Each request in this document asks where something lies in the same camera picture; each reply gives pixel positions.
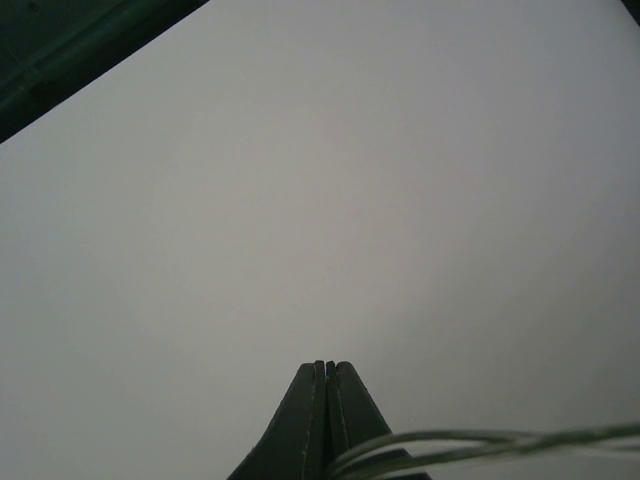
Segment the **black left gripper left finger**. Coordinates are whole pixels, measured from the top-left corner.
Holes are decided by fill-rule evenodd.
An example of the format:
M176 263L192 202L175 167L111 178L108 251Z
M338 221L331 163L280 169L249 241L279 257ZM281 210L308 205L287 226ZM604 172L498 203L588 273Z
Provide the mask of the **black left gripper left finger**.
M231 473L235 480L312 480L324 469L326 373L302 364L264 434Z

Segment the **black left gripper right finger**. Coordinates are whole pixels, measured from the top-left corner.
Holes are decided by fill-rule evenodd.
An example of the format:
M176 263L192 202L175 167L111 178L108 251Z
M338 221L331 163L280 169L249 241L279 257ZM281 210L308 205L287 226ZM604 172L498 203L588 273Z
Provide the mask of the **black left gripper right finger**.
M355 367L326 364L325 477L338 457L367 441L391 433Z

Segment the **white ball string lights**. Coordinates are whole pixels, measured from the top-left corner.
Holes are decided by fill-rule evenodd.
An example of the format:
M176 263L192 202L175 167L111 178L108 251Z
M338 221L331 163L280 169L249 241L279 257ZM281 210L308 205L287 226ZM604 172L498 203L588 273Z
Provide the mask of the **white ball string lights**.
M417 456L382 460L383 453L413 443L436 442L443 449ZM395 479L448 467L485 461L516 460L550 453L639 457L637 422L583 427L554 432L491 429L418 430L386 434L339 455L327 468L327 479Z

